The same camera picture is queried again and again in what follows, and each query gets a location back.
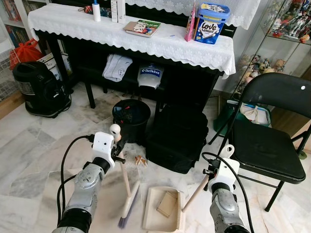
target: black trash bin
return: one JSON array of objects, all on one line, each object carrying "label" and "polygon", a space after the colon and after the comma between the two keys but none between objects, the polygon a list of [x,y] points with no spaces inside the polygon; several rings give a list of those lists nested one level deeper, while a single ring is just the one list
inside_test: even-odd
[{"label": "black trash bin", "polygon": [[113,122],[120,125],[122,139],[128,143],[145,142],[150,108],[139,100],[121,100],[112,109]]}]

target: book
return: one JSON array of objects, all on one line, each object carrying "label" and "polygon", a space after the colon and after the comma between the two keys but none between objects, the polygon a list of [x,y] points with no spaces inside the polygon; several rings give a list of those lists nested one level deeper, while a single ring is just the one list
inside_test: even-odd
[{"label": "book", "polygon": [[14,26],[9,26],[9,25],[6,25],[5,27],[6,27],[8,33],[11,37],[11,40],[12,40],[12,42],[16,48],[19,47],[19,43],[25,44],[29,40],[25,29],[14,27]]},{"label": "book", "polygon": [[21,21],[18,10],[15,6],[14,0],[2,0],[4,8],[8,14],[9,20],[12,21]]},{"label": "book", "polygon": [[156,33],[160,25],[161,23],[154,21],[146,21],[146,20],[139,20],[137,22],[131,21],[124,27],[124,30],[126,30],[126,32],[130,34],[151,37]]}]

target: folded cloth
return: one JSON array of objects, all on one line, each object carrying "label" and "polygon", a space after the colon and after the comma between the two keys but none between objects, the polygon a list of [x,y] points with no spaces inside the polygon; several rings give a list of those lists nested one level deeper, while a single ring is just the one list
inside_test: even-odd
[{"label": "folded cloth", "polygon": [[125,75],[126,69],[132,64],[133,60],[129,57],[118,54],[110,54],[107,57],[107,64],[103,71],[105,79],[120,82]]}]

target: black bag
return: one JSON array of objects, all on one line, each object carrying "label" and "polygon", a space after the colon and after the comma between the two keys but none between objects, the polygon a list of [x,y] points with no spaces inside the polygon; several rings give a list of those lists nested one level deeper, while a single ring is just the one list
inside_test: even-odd
[{"label": "black bag", "polygon": [[206,145],[207,118],[199,110],[166,105],[147,137],[146,158],[171,171],[186,174]]}]

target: white marble floor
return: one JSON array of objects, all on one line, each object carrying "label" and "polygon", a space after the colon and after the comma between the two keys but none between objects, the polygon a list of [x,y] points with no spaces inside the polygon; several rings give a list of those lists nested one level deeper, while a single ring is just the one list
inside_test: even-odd
[{"label": "white marble floor", "polygon": [[[108,131],[112,123],[111,111],[121,99],[121,93],[93,86],[97,107],[90,109],[84,86],[79,83],[72,94],[71,108],[55,119],[32,116],[21,105],[0,120],[0,232],[51,233],[56,226],[56,191],[62,156],[69,143],[77,136],[97,131]],[[155,102],[146,102],[154,114]],[[210,133],[215,134],[212,121],[217,116],[217,99],[211,98],[204,113],[209,120]],[[203,151],[217,152],[221,139]],[[76,174],[91,158],[90,143],[79,140],[70,150],[65,163],[66,177]],[[131,183],[140,180],[139,198],[126,227],[126,232],[145,232],[141,228],[147,190],[151,186],[172,186],[184,192],[188,199],[203,178],[207,164],[200,159],[187,175],[159,167],[152,162],[148,167],[136,167],[134,156],[145,154],[136,144],[124,149]],[[311,229],[311,156],[302,161],[307,178],[301,184],[285,184],[269,213],[264,211],[274,189],[242,180],[246,189],[256,233],[308,233]],[[250,174],[260,180],[269,180]],[[66,195],[72,193],[72,183],[66,186]],[[240,188],[236,190],[240,214],[246,224],[245,202]],[[99,207],[90,233],[121,232],[117,228],[120,208],[125,200],[120,167],[109,171],[99,197]],[[202,192],[187,212],[186,233],[212,233],[214,223],[209,214],[211,194]]]}]

